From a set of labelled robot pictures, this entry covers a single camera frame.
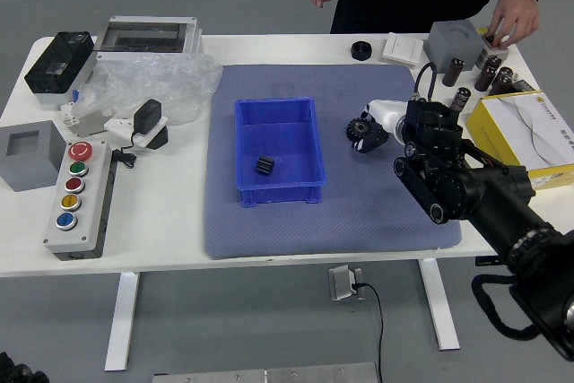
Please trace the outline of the person's left hand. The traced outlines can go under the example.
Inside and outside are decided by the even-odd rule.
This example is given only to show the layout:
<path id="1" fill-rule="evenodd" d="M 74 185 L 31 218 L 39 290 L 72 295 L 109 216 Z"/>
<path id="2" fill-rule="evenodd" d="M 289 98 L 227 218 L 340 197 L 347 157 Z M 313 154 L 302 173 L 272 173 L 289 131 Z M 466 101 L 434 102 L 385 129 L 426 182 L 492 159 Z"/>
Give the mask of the person's left hand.
<path id="1" fill-rule="evenodd" d="M 531 36 L 540 25 L 537 0 L 498 0 L 487 37 L 494 48 L 508 48 Z"/>

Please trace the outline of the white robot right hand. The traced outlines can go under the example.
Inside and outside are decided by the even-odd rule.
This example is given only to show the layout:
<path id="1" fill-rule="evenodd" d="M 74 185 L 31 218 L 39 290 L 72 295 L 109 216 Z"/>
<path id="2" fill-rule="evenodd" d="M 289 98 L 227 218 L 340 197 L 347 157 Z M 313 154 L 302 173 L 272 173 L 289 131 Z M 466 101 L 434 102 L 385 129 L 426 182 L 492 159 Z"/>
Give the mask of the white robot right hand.
<path id="1" fill-rule="evenodd" d="M 352 148 L 361 153 L 371 152 L 393 136 L 404 144 L 404 126 L 407 103 L 395 100 L 372 100 L 357 118 L 347 125 L 345 133 Z"/>

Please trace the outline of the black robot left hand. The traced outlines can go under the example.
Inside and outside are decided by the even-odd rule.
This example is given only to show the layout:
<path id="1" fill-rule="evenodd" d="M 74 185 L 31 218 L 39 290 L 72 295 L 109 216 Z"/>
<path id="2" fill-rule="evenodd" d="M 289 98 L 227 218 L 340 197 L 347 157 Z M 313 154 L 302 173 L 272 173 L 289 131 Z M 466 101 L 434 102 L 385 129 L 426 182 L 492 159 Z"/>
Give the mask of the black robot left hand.
<path id="1" fill-rule="evenodd" d="M 16 365 L 6 352 L 1 352 L 1 383 L 49 383 L 42 371 L 33 372 L 26 364 Z"/>

